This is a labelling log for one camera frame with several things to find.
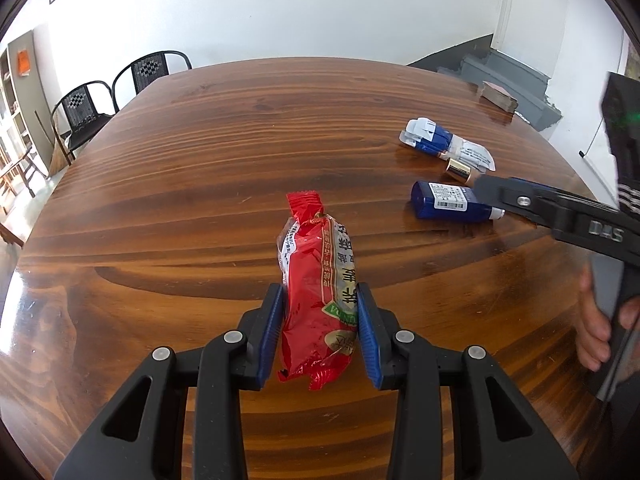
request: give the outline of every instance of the brown book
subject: brown book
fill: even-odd
[[[501,108],[509,114],[513,114],[518,107],[518,102],[501,86],[489,83],[488,81],[482,82],[482,90],[480,97],[484,97],[491,101],[498,108]]]

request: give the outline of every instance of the green label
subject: green label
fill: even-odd
[[[349,326],[358,325],[358,314],[356,314],[355,312],[353,314],[349,314],[348,312],[345,312],[343,309],[341,309],[338,306],[337,303],[335,303],[335,301],[332,301],[331,303],[327,303],[322,308],[322,311],[331,317],[335,317],[335,319],[339,319],[345,325],[349,325]]]

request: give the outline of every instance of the barcode label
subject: barcode label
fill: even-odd
[[[434,208],[466,211],[466,197],[460,186],[448,186],[447,184],[430,182],[429,187],[433,193]]]
[[[459,204],[457,202],[438,202],[438,206],[444,209],[464,209],[464,204]]]

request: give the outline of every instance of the wooden table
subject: wooden table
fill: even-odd
[[[37,469],[50,478],[150,350],[202,346],[259,305],[281,279],[285,193],[301,189],[347,226],[379,306],[438,346],[485,346],[575,461],[593,414],[570,329],[585,254],[515,216],[415,219],[412,184],[445,167],[398,141],[419,116],[484,144],[498,175],[587,193],[476,86],[413,68],[252,60],[168,76],[133,99],[53,193],[4,308],[1,415]],[[335,383],[306,386],[272,374],[242,394],[251,477],[384,478],[396,394],[373,389],[359,352]],[[193,396],[188,409],[185,473]],[[449,474],[451,453],[447,428]]]

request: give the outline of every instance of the human hand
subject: human hand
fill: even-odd
[[[618,317],[620,325],[627,330],[631,328],[639,312],[640,297],[627,301],[620,308]],[[596,306],[593,295],[593,275],[589,264],[584,266],[580,274],[580,293],[574,326],[577,332],[575,346],[578,359],[585,368],[596,372],[611,355],[608,343],[611,337],[611,323]]]

